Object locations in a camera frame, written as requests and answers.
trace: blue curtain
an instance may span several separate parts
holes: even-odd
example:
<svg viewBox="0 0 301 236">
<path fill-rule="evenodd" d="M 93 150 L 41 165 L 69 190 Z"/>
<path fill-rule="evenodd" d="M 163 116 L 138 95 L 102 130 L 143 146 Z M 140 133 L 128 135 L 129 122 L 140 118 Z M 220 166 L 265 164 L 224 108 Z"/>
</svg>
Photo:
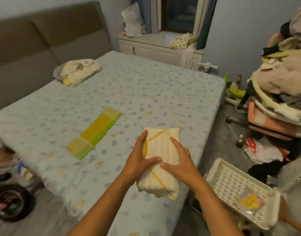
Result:
<svg viewBox="0 0 301 236">
<path fill-rule="evenodd" d="M 206 12 L 206 16 L 203 21 L 200 34 L 197 38 L 197 44 L 196 44 L 197 50 L 203 49 L 206 46 L 206 41 L 208 40 L 208 33 L 209 33 L 209 29 L 211 28 L 216 1 L 217 0 L 210 0 L 210 3 L 208 5 L 208 10 Z"/>
<path fill-rule="evenodd" d="M 151 0 L 133 0 L 140 7 L 145 22 L 146 32 L 151 33 Z"/>
</svg>

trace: mattress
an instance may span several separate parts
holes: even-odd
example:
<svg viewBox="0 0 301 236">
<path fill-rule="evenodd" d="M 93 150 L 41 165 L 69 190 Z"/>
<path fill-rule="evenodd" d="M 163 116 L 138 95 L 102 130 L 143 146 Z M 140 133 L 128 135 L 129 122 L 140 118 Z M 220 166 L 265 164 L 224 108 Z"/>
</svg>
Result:
<svg viewBox="0 0 301 236">
<path fill-rule="evenodd" d="M 198 166 L 225 87 L 207 73 L 115 51 L 97 61 L 101 72 L 79 86 L 53 80 L 0 111 L 0 137 L 79 219 L 118 176 L 145 127 L 179 127 Z M 123 115 L 84 159 L 70 156 L 65 146 L 107 107 Z M 181 186 L 172 201 L 133 185 L 109 234 L 171 235 L 187 192 Z"/>
</svg>

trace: laundry basket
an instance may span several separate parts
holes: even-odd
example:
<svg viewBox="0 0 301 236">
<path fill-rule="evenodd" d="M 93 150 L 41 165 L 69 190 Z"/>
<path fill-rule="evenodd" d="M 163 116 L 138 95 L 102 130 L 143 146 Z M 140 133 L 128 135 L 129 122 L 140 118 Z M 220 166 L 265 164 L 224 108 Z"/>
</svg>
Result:
<svg viewBox="0 0 301 236">
<path fill-rule="evenodd" d="M 265 201 L 264 206 L 255 213 L 251 221 L 264 230 L 268 230 L 278 221 L 281 194 L 223 159 L 215 160 L 206 181 L 225 204 L 241 215 L 243 214 L 234 201 L 250 187 Z"/>
</svg>

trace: brown headboard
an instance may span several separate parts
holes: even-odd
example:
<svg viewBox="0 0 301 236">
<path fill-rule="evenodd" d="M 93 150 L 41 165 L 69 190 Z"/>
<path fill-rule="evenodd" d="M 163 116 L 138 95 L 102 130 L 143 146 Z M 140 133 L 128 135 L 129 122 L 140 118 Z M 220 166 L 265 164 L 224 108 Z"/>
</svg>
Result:
<svg viewBox="0 0 301 236">
<path fill-rule="evenodd" d="M 53 69 L 112 50 L 100 3 L 0 20 L 0 109 L 53 80 Z"/>
</svg>

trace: gray wall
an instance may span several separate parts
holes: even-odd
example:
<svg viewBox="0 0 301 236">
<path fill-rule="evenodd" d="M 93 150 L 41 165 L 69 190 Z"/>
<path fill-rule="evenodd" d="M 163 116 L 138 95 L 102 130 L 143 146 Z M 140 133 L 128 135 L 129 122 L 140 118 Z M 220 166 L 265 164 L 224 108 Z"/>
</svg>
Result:
<svg viewBox="0 0 301 236">
<path fill-rule="evenodd" d="M 219 72 L 211 74 L 245 81 L 261 65 L 262 48 L 289 21 L 301 0 L 217 0 L 202 62 Z"/>
<path fill-rule="evenodd" d="M 89 0 L 0 0 L 0 19 L 35 12 L 51 7 L 86 2 Z M 123 29 L 121 11 L 130 5 L 130 0 L 98 0 L 105 16 L 108 33 L 114 50 L 119 51 L 117 35 Z"/>
</svg>

